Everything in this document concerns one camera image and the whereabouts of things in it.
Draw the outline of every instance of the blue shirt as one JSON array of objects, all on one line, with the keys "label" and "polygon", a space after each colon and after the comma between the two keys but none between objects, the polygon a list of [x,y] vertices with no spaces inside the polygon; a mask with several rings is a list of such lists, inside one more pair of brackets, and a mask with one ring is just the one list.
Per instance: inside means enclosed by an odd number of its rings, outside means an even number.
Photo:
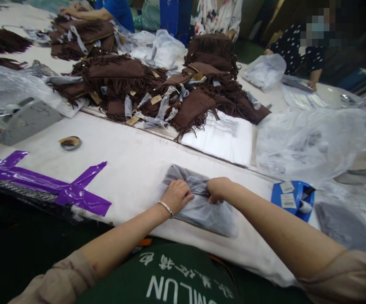
[{"label": "blue shirt", "polygon": [[94,9],[99,10],[103,7],[127,30],[135,32],[128,0],[97,0]]}]

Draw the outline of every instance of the green floor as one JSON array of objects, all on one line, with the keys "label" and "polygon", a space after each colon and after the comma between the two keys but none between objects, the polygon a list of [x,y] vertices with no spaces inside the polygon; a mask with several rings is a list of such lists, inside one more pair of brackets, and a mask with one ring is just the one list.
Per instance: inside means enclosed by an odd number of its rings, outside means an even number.
[{"label": "green floor", "polygon": [[[33,277],[109,229],[95,221],[72,226],[0,194],[0,304],[20,294]],[[245,293],[246,303],[266,303],[266,293],[271,303],[309,302],[300,289],[275,287],[240,267],[230,267],[244,290],[254,291]]]},{"label": "green floor", "polygon": [[251,63],[262,55],[264,50],[260,45],[249,40],[238,39],[234,44],[234,52],[240,63]]}]

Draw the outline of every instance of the beige sleeve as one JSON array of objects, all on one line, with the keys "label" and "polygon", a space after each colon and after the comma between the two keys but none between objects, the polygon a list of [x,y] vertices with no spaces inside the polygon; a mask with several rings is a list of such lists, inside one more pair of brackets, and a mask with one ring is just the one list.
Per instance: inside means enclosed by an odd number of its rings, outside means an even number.
[{"label": "beige sleeve", "polygon": [[298,279],[314,303],[366,302],[366,253],[346,251],[311,279]]},{"label": "beige sleeve", "polygon": [[46,274],[35,277],[9,304],[71,304],[98,281],[86,257],[75,251]]}]

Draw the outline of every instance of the bracelet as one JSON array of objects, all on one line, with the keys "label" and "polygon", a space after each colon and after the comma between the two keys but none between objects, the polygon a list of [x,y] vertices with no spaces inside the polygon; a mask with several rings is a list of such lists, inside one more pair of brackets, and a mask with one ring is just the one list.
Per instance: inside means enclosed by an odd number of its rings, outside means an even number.
[{"label": "bracelet", "polygon": [[173,216],[173,212],[170,210],[170,208],[164,203],[164,202],[162,202],[162,201],[158,201],[158,204],[162,204],[162,205],[164,205],[165,206],[165,208],[167,209],[167,211],[169,211],[169,213],[170,213],[170,217],[169,218],[174,218],[174,216]]}]

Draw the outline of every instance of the polka dot shirt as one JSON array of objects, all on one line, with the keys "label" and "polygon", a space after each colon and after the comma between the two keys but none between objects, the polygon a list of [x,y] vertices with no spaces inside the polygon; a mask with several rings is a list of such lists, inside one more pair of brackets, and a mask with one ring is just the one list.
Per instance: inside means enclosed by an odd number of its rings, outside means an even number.
[{"label": "polka dot shirt", "polygon": [[326,48],[323,46],[300,46],[300,31],[305,31],[306,24],[296,23],[287,29],[269,49],[280,54],[286,61],[286,75],[294,75],[300,65],[306,61],[310,72],[322,69]]}]

